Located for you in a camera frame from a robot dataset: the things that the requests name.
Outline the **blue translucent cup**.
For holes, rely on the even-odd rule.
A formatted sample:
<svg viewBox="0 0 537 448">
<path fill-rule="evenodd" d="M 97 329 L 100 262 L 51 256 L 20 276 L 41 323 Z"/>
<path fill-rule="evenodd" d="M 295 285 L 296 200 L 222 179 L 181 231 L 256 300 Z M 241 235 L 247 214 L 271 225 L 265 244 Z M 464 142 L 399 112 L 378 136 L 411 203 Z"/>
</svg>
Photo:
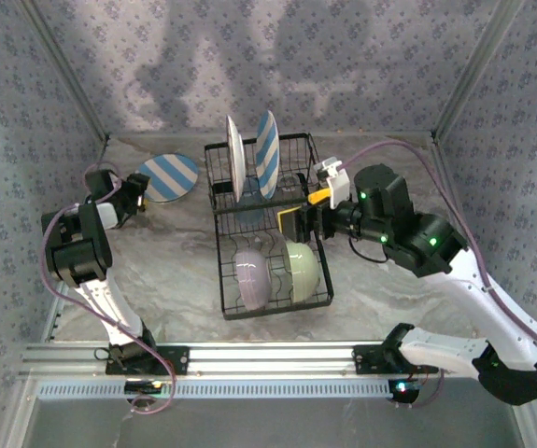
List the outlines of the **blue translucent cup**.
<svg viewBox="0 0 537 448">
<path fill-rule="evenodd" d="M 237 203 L 241 210 L 235 213 L 234 217 L 243 225 L 255 225 L 263 217 L 263 209 L 259 208 L 259 205 L 262 205 L 262 203 L 263 197 L 258 178 L 256 176 L 248 176 L 244 182 L 240 201 Z"/>
</svg>

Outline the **blue white striped plate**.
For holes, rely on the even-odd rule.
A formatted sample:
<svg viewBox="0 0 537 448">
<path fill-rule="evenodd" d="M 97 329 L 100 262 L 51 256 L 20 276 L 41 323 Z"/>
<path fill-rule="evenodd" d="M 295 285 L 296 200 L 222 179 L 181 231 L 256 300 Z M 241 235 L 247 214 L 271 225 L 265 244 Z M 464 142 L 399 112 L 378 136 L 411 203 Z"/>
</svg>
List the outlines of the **blue white striped plate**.
<svg viewBox="0 0 537 448">
<path fill-rule="evenodd" d="M 140 164 L 136 170 L 149 178 L 146 198 L 153 203 L 170 203 L 187 195 L 195 187 L 199 169 L 190 158 L 162 154 Z"/>
<path fill-rule="evenodd" d="M 270 110 L 266 110 L 260 119 L 257 131 L 256 174 L 261 196 L 270 200 L 276 193 L 280 163 L 279 133 L 276 119 Z"/>
</svg>

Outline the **aluminium frame leg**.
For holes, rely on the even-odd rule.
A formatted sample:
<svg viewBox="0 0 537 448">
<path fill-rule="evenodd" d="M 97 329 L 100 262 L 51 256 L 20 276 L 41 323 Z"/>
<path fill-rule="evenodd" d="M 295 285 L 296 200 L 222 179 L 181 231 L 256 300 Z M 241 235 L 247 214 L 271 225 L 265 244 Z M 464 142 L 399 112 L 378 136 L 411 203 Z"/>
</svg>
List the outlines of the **aluminium frame leg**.
<svg viewBox="0 0 537 448">
<path fill-rule="evenodd" d="M 513 413 L 524 448 L 537 448 L 537 403 L 514 406 Z"/>
<path fill-rule="evenodd" d="M 39 381 L 31 376 L 15 385 L 5 414 L 0 448 L 23 448 L 37 412 Z"/>
</svg>

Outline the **left small circuit board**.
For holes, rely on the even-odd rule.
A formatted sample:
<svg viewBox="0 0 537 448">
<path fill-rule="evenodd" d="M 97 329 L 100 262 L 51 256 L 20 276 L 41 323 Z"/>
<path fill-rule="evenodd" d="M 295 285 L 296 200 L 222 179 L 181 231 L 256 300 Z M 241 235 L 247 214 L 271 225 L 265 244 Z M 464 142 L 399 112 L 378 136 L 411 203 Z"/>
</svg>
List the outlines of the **left small circuit board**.
<svg viewBox="0 0 537 448">
<path fill-rule="evenodd" d="M 127 380 L 123 393 L 126 395 L 157 395 L 163 392 L 164 383 L 158 380 Z"/>
</svg>

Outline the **cream bowl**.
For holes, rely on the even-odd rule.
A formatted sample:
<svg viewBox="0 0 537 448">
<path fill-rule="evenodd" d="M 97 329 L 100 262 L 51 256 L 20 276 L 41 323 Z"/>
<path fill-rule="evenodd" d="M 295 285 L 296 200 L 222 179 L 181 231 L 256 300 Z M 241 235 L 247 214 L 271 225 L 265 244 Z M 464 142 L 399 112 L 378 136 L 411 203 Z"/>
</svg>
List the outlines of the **cream bowl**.
<svg viewBox="0 0 537 448">
<path fill-rule="evenodd" d="M 291 300 L 294 304 L 307 301 L 319 283 L 318 260 L 312 248 L 303 243 L 287 241 L 284 249 L 285 270 L 291 277 Z"/>
</svg>

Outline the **white plate orange sun print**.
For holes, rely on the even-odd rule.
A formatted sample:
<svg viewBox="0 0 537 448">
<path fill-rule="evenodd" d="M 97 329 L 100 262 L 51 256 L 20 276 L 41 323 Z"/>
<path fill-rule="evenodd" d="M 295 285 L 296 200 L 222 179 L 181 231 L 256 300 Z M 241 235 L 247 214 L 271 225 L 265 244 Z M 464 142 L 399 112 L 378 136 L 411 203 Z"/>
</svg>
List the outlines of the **white plate orange sun print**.
<svg viewBox="0 0 537 448">
<path fill-rule="evenodd" d="M 231 116 L 226 116 L 227 145 L 230 151 L 230 172 L 233 183 L 233 194 L 238 203 L 242 197 L 245 179 L 246 163 L 243 139 L 238 132 Z"/>
</svg>

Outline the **right small circuit board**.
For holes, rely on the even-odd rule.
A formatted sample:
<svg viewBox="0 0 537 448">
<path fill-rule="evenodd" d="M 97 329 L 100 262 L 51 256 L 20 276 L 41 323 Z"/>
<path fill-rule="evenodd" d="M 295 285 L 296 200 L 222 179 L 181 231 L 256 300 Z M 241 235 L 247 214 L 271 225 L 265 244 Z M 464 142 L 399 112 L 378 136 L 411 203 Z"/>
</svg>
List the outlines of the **right small circuit board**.
<svg viewBox="0 0 537 448">
<path fill-rule="evenodd" d="M 421 385 L 415 380 L 389 380 L 389 401 L 400 405 L 412 405 L 417 401 Z"/>
</svg>

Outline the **purple bowl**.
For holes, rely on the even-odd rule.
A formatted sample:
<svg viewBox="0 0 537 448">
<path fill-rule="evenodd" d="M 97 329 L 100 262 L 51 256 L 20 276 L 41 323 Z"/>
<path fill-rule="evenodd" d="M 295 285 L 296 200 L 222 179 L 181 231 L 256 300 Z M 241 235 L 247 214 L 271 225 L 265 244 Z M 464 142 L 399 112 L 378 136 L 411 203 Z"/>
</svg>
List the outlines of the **purple bowl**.
<svg viewBox="0 0 537 448">
<path fill-rule="evenodd" d="M 235 254 L 235 274 L 239 292 L 247 311 L 265 307 L 272 296 L 272 279 L 266 257 L 255 249 Z"/>
</svg>

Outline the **aluminium frame post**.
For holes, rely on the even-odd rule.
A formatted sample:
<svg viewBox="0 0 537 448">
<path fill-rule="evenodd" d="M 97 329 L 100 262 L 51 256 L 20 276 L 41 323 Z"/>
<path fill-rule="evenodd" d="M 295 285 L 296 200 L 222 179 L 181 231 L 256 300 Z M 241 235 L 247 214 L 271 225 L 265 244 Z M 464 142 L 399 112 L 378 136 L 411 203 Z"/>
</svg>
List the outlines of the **aluminium frame post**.
<svg viewBox="0 0 537 448">
<path fill-rule="evenodd" d="M 478 38 L 458 81 L 431 131 L 436 144 L 443 143 L 468 103 L 473 89 L 503 41 L 512 22 L 526 0 L 498 0 L 488 24 Z"/>
<path fill-rule="evenodd" d="M 92 103 L 78 81 L 76 72 L 64 55 L 58 39 L 54 35 L 52 28 L 47 24 L 35 0 L 13 0 L 13 2 L 25 18 L 30 29 L 35 33 L 53 69 L 64 85 L 68 97 L 85 120 L 88 128 L 97 140 L 105 144 L 108 135 L 102 121 L 98 118 Z"/>
</svg>

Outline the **clear glass cup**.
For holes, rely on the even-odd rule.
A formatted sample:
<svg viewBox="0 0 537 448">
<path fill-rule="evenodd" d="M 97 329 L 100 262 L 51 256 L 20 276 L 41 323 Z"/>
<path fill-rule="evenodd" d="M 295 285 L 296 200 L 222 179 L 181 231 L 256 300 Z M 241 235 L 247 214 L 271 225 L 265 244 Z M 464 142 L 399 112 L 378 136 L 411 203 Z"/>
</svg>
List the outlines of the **clear glass cup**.
<svg viewBox="0 0 537 448">
<path fill-rule="evenodd" d="M 284 173 L 279 176 L 276 191 L 283 194 L 293 194 L 301 187 L 301 180 L 297 173 Z"/>
</svg>

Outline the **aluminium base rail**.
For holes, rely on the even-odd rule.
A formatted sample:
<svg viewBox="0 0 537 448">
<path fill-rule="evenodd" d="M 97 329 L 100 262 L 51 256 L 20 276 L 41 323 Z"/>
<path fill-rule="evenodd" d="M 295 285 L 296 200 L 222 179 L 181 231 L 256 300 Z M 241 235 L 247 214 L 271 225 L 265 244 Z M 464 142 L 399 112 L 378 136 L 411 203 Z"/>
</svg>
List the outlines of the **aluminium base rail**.
<svg viewBox="0 0 537 448">
<path fill-rule="evenodd" d="M 485 346 L 477 340 L 448 339 L 448 347 L 434 339 L 388 348 L 379 341 L 165 343 L 187 346 L 187 372 L 179 378 L 284 378 L 303 376 L 381 377 L 423 374 L 438 368 L 459 378 L 476 378 L 473 359 Z M 23 377 L 94 377 L 106 373 L 106 353 L 100 343 L 41 343 L 27 347 L 19 374 Z M 129 379 L 166 378 L 165 375 L 111 375 Z"/>
</svg>

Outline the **small circuit board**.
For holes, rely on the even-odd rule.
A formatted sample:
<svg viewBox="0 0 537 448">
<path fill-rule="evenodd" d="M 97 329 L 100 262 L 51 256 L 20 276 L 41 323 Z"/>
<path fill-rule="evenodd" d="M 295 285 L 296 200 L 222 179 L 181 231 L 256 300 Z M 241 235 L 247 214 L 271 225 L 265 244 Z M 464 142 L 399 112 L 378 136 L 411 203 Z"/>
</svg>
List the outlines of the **small circuit board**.
<svg viewBox="0 0 537 448">
<path fill-rule="evenodd" d="M 389 380 L 389 401 L 400 405 L 412 405 L 417 401 L 421 385 L 415 380 Z"/>
<path fill-rule="evenodd" d="M 163 392 L 164 383 L 158 380 L 127 380 L 123 393 L 126 395 L 157 395 Z"/>
</svg>

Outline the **black wire dish rack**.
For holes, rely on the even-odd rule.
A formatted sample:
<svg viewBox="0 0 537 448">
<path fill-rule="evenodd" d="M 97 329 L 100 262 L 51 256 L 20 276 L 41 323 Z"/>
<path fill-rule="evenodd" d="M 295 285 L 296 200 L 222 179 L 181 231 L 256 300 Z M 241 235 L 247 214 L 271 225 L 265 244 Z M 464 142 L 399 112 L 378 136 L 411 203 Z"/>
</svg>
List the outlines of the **black wire dish rack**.
<svg viewBox="0 0 537 448">
<path fill-rule="evenodd" d="M 247 177 L 256 176 L 256 140 L 243 142 Z M 219 269 L 219 296 L 222 315 L 226 320 L 246 319 L 264 315 L 283 314 L 327 307 L 332 303 L 334 291 L 323 244 L 311 236 L 307 244 L 312 248 L 319 265 L 319 283 L 315 293 L 302 303 L 291 300 L 291 277 L 285 270 L 284 249 L 286 238 L 278 229 L 277 213 L 303 203 L 318 189 L 313 166 L 319 161 L 314 139 L 309 133 L 291 133 L 279 137 L 280 165 L 278 177 L 284 173 L 297 173 L 301 187 L 293 194 L 276 191 L 272 199 L 263 198 L 263 217 L 255 225 L 243 225 L 234 214 L 241 210 L 233 194 L 230 172 L 230 151 L 225 143 L 205 146 L 205 168 L 208 178 L 208 195 L 214 215 Z M 235 254 L 243 249 L 255 249 L 267 259 L 272 279 L 272 296 L 268 304 L 257 311 L 247 311 L 240 296 L 235 274 Z"/>
</svg>

